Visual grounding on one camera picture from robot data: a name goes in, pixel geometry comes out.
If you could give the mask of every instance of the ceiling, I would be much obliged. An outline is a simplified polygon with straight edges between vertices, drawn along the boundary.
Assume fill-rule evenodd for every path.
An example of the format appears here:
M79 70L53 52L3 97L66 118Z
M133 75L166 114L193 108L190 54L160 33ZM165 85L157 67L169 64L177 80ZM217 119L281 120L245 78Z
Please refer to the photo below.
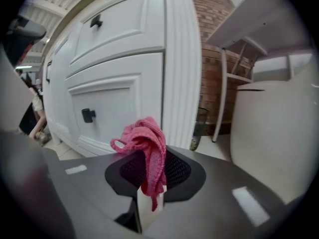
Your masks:
M38 70L42 62L42 53L47 40L53 34L61 19L80 0L26 0L19 14L43 25L45 37L36 43L28 52L20 66L31 65L32 70Z

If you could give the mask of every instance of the pink towel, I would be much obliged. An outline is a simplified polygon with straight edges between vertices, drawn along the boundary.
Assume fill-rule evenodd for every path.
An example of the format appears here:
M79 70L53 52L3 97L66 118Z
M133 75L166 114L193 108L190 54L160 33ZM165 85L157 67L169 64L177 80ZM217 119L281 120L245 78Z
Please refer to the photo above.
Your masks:
M115 145L119 141L123 148ZM152 211L158 206L157 196L164 192L166 185L164 165L166 158L166 142L162 130L152 117L138 120L135 124L126 126L121 139L112 139L111 147L118 153L131 154L142 150L146 161L146 179L142 183L142 192L152 199Z

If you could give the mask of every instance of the floor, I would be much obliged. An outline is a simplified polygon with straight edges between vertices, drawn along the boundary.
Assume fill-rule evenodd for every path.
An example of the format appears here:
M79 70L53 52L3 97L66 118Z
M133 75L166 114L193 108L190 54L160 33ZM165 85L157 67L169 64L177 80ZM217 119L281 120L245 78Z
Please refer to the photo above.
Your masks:
M63 142L61 142L59 145L55 145L51 140L44 146L44 148L55 150L60 160L84 158L84 156L71 149ZM218 136L216 143L211 141L211 136L202 136L196 152L207 156L231 161L230 135L226 134Z
M44 148L49 148L55 150L56 154L58 155L60 160L67 160L67 159L75 159L75 158L84 158L81 154L76 152L75 150L71 149L68 145L64 142L61 142L59 145L55 145L52 140L46 143Z
M231 161L230 135L219 135L216 142L212 142L211 138L211 136L202 136L196 152Z

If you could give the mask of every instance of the black knob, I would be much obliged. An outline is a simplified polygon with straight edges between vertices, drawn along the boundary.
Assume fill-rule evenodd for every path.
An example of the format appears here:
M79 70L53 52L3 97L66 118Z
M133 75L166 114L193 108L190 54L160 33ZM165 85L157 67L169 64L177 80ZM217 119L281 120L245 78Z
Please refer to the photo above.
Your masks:
M100 27L103 23L103 21L100 21L100 17L101 15L96 15L92 20L91 20L91 25L90 27L93 27L95 25L97 25L98 27Z
M91 111L89 108L82 110L82 116L85 123L92 123L92 118L96 117L95 111Z

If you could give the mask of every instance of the white sticker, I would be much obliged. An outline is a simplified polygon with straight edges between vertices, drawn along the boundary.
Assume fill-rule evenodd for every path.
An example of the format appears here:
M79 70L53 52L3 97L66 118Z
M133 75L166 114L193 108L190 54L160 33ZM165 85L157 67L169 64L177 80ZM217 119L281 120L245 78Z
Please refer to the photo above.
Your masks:
M66 172L66 174L74 174L74 173L83 172L85 170L87 170L85 165L79 165L77 167L72 167L72 168L66 169L65 172Z
M270 218L264 208L249 193L247 187L234 189L232 192L240 207L255 227L261 225Z

